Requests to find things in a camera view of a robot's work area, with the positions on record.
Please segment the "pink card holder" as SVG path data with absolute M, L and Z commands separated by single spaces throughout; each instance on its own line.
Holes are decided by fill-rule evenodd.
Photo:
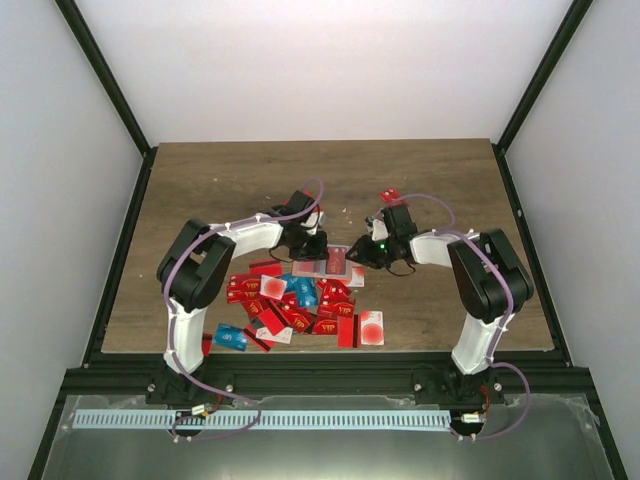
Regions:
M 348 250 L 347 246 L 329 245 L 326 260 L 294 261 L 292 274 L 299 277 L 347 279 L 352 273 L 352 264 L 346 259 Z

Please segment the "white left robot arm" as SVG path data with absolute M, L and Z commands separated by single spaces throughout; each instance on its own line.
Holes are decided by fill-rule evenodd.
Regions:
M 293 260 L 325 260 L 322 222 L 320 199 L 297 190 L 286 203 L 245 219 L 209 224 L 193 218 L 184 224 L 156 273 L 169 319 L 163 358 L 175 372 L 168 388 L 178 401 L 191 404 L 203 395 L 205 381 L 194 371 L 204 359 L 204 320 L 232 260 L 281 246 Z

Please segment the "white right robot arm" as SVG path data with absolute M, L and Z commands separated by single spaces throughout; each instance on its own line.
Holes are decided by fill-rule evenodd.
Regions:
M 534 282 L 506 233 L 494 228 L 466 233 L 420 231 L 408 206 L 393 203 L 365 220 L 367 233 L 346 253 L 362 266 L 390 271 L 397 261 L 410 268 L 437 265 L 453 272 L 466 310 L 451 357 L 457 367 L 444 378 L 447 396 L 458 403 L 480 390 L 477 374 L 492 366 L 509 323 L 534 294 Z

